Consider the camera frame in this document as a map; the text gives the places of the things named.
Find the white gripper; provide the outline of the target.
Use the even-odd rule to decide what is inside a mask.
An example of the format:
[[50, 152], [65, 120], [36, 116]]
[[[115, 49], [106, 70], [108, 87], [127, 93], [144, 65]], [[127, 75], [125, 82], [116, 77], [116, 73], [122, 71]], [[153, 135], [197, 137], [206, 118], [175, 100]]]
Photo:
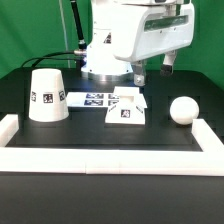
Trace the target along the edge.
[[145, 85], [146, 72], [140, 60], [165, 54], [162, 76], [171, 76], [177, 49], [189, 46], [194, 33], [195, 10], [192, 3], [180, 7], [179, 15], [170, 15], [171, 7], [115, 6], [112, 21], [112, 53], [116, 59], [132, 64], [134, 84]]

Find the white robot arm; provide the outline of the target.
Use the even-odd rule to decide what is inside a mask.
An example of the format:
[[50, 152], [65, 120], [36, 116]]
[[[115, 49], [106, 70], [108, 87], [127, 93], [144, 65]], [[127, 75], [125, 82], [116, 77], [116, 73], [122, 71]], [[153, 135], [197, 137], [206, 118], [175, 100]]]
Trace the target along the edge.
[[162, 55], [173, 73], [177, 51], [192, 43], [192, 0], [91, 0], [93, 33], [82, 76], [101, 82], [147, 81], [145, 61]]

